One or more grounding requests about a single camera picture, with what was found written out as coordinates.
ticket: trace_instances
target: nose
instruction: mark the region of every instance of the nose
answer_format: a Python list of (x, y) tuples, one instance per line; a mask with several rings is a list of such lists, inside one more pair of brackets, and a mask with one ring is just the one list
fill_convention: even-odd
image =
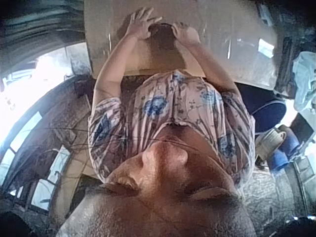
[(142, 161), (147, 171), (158, 175), (184, 168), (188, 153), (169, 142), (156, 142), (143, 152)]

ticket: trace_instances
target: blue bucket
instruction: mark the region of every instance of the blue bucket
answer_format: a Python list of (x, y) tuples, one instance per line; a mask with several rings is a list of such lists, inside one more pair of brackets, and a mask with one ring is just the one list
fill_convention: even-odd
[(242, 100), (256, 120), (255, 132), (261, 134), (280, 123), (286, 113), (285, 102), (273, 91), (237, 83)]
[(290, 158), (300, 146), (300, 143), (291, 128), (281, 125), (279, 130), (286, 132), (286, 138), (279, 149)]
[(283, 151), (277, 149), (273, 155), (267, 159), (268, 167), (271, 173), (277, 173), (288, 165), (288, 159)]
[(282, 100), (270, 101), (255, 110), (251, 115), (256, 120), (256, 134), (266, 132), (280, 123), (285, 113), (286, 105)]

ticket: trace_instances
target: floral blouse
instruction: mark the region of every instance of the floral blouse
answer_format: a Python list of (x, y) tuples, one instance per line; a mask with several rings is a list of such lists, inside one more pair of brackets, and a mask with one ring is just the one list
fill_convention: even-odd
[(89, 152), (101, 181), (122, 162), (144, 151), (168, 124), (185, 125), (204, 137), (236, 187), (254, 168), (254, 118), (242, 99), (219, 93), (202, 78), (176, 70), (147, 79), (129, 105), (101, 101), (89, 118)]

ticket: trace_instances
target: person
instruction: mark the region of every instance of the person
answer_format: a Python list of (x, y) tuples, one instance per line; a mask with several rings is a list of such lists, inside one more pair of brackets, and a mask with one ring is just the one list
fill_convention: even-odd
[(63, 224), (60, 236), (255, 236), (239, 190), (254, 168), (254, 119), (197, 31), (174, 23), (205, 80), (175, 70), (120, 100), (127, 58), (151, 36), (152, 8), (130, 17), (104, 64), (89, 118), (89, 152), (103, 185)]

